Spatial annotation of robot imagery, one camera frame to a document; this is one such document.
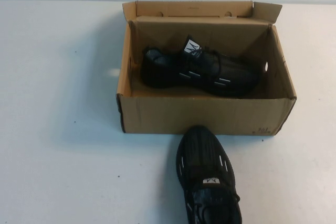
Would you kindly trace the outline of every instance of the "black shoe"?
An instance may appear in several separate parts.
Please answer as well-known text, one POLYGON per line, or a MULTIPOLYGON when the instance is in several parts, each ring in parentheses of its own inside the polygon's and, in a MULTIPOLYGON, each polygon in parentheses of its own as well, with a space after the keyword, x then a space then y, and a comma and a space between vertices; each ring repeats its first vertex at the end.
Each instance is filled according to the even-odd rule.
POLYGON ((241 57, 203 49, 191 37, 177 54, 145 49, 141 66, 143 82, 153 88, 193 86, 222 96, 248 93, 258 84, 261 73, 260 66, 241 57))
POLYGON ((231 163, 206 127, 194 126, 183 136, 176 170, 184 190, 189 224, 241 224, 231 163))

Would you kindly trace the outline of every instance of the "box lid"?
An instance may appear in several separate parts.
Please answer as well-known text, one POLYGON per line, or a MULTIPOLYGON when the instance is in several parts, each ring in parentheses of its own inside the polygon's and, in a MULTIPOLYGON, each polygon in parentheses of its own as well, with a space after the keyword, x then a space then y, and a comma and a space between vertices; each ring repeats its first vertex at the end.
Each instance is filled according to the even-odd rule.
POLYGON ((252 1, 189 1, 160 2, 136 1, 123 3, 125 19, 135 20, 139 16, 150 17, 238 17, 252 18, 274 24, 282 5, 252 1))

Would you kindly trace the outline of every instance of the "cardboard box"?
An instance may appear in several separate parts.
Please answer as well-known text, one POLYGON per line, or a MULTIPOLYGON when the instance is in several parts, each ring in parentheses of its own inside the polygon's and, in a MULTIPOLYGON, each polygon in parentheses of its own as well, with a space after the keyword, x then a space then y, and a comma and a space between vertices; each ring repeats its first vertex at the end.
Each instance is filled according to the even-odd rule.
POLYGON ((117 90, 123 131, 182 134, 204 125, 215 134, 277 134, 297 98, 273 25, 281 7, 255 2, 124 3, 128 24, 117 90), (265 77, 240 98, 188 87, 146 87, 139 76, 142 50, 179 51, 188 35, 202 47, 267 65, 265 77))

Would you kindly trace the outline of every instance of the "logo tag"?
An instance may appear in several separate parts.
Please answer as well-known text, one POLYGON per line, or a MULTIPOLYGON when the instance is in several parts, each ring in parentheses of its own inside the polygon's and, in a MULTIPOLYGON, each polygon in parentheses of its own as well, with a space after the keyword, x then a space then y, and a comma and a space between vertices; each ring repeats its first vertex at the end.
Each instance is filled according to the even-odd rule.
POLYGON ((187 45, 184 48, 184 51, 188 52, 189 54, 196 55, 197 52, 193 52, 193 51, 198 50, 200 48, 201 47, 199 46, 199 44, 193 42, 192 40, 189 40, 187 45))
POLYGON ((220 184, 218 178, 207 178, 203 180, 203 184, 220 184))

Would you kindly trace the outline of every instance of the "shoe heel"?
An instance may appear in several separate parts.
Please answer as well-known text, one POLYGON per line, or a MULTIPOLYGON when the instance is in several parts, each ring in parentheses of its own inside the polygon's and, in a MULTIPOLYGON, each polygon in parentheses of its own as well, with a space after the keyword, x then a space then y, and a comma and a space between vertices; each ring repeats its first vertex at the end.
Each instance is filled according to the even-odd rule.
POLYGON ((146 58, 143 59, 140 76, 143 83, 152 88, 163 89, 174 86, 171 73, 146 58))

